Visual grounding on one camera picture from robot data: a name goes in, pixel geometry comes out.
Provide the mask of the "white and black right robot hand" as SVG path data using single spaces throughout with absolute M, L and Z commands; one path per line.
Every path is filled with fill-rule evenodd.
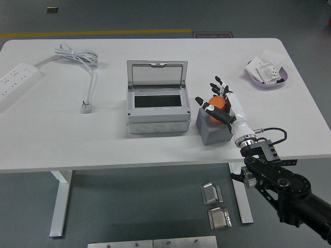
M 200 97 L 196 125 L 204 145 L 211 145 L 233 140 L 237 147 L 253 144 L 257 141 L 255 132 L 247 125 L 246 117 L 239 100 L 229 86 L 218 76 L 211 83 L 214 93 L 208 101 Z

